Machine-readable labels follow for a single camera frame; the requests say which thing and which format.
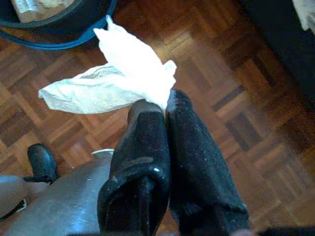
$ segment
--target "black bucket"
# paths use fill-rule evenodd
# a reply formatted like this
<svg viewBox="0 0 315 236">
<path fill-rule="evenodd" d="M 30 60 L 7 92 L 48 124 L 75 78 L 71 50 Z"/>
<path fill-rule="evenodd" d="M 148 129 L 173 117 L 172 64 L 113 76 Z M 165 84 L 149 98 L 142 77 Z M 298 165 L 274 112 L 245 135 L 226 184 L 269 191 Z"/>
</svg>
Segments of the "black bucket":
<svg viewBox="0 0 315 236">
<path fill-rule="evenodd" d="M 77 39 L 66 43 L 36 43 L 22 40 L 0 30 L 0 36 L 35 49 L 62 50 L 82 45 L 95 37 L 94 28 L 106 26 L 105 15 L 112 15 L 117 0 L 75 0 L 56 16 L 43 21 L 20 23 L 11 0 L 1 0 L 0 26 L 14 29 L 47 32 L 53 35 L 78 34 Z"/>
</svg>

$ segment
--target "black shoe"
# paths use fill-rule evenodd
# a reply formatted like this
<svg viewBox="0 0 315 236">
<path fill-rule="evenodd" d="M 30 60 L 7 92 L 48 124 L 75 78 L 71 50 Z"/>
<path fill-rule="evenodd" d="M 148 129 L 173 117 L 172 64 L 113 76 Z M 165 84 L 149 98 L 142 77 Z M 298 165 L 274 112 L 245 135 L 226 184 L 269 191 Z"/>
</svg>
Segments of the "black shoe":
<svg viewBox="0 0 315 236">
<path fill-rule="evenodd" d="M 28 149 L 28 157 L 33 169 L 33 177 L 25 177 L 28 182 L 53 183 L 59 176 L 57 164 L 51 151 L 43 144 L 34 144 Z"/>
</svg>

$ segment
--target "wooden parquet floor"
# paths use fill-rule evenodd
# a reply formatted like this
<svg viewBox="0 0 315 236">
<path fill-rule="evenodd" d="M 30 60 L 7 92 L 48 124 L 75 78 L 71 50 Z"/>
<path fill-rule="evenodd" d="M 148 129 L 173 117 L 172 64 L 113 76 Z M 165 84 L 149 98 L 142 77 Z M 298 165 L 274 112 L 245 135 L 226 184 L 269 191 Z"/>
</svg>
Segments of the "wooden parquet floor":
<svg viewBox="0 0 315 236">
<path fill-rule="evenodd" d="M 121 0 L 114 20 L 176 62 L 176 88 L 220 146 L 252 228 L 315 224 L 314 114 L 238 2 Z M 0 174 L 31 175 L 26 150 L 38 142 L 53 151 L 61 175 L 92 160 L 92 151 L 115 147 L 128 108 L 74 115 L 37 97 L 104 63 L 97 47 L 43 52 L 0 40 Z M 0 223 L 2 232 L 11 221 Z"/>
</svg>

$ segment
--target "blue rim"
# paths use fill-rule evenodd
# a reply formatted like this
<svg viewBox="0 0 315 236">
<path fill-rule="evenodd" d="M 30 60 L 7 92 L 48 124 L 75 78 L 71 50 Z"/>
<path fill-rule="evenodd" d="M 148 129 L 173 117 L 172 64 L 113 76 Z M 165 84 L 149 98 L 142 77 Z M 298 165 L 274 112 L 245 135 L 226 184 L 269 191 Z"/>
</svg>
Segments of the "blue rim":
<svg viewBox="0 0 315 236">
<path fill-rule="evenodd" d="M 117 4 L 117 0 L 111 0 L 111 3 L 109 5 L 109 8 L 106 12 L 106 15 L 112 16 L 115 10 Z M 92 38 L 94 38 L 96 35 L 93 31 L 94 28 L 104 28 L 107 25 L 106 22 L 106 16 L 102 17 L 99 19 L 96 23 L 91 25 L 85 33 L 83 33 L 78 39 L 67 42 L 67 43 L 57 43 L 57 44 L 52 44 L 52 43 L 35 43 L 35 42 L 30 42 L 30 41 L 25 41 L 20 38 L 14 37 L 10 34 L 7 34 L 3 31 L 0 30 L 0 36 L 8 39 L 14 43 L 20 44 L 22 46 L 26 46 L 29 48 L 33 49 L 41 49 L 41 50 L 48 50 L 48 51 L 56 51 L 56 50 L 65 50 L 65 49 L 70 49 L 70 48 L 75 48 L 77 46 L 80 46 Z"/>
</svg>

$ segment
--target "black leather shoe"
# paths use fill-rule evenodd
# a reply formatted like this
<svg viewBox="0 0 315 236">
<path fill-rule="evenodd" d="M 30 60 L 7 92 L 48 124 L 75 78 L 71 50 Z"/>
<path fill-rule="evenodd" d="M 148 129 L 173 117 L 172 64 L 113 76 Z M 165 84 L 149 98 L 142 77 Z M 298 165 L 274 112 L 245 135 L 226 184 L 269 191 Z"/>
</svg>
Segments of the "black leather shoe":
<svg viewBox="0 0 315 236">
<path fill-rule="evenodd" d="M 25 181 L 53 183 L 59 178 L 53 154 L 46 146 L 43 144 L 30 146 L 28 157 L 34 176 L 24 178 Z"/>
</svg>

